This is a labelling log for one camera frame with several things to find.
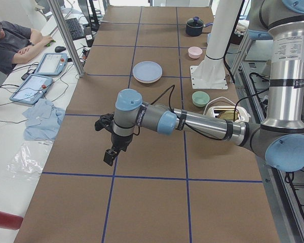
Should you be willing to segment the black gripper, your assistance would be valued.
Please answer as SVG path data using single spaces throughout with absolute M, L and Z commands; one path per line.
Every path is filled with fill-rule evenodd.
M 115 159 L 117 158 L 117 152 L 127 151 L 127 147 L 132 142 L 132 135 L 120 136 L 115 133 L 111 135 L 112 147 L 107 149 L 104 154 L 103 161 L 109 166 L 113 166 Z

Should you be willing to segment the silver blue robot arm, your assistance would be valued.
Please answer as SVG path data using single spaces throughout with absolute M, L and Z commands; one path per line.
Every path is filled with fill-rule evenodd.
M 207 117 L 186 110 L 143 102 L 133 89 L 119 92 L 115 112 L 95 123 L 111 133 L 104 162 L 112 165 L 131 143 L 135 127 L 170 135 L 192 130 L 217 141 L 230 140 L 285 172 L 304 167 L 304 1 L 253 1 L 249 30 L 273 37 L 267 116 L 259 124 Z

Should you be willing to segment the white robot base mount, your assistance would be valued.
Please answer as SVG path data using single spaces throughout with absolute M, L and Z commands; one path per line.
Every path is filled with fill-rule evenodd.
M 193 89 L 228 89 L 224 56 L 243 5 L 243 0 L 219 1 L 205 58 L 198 66 L 190 67 Z

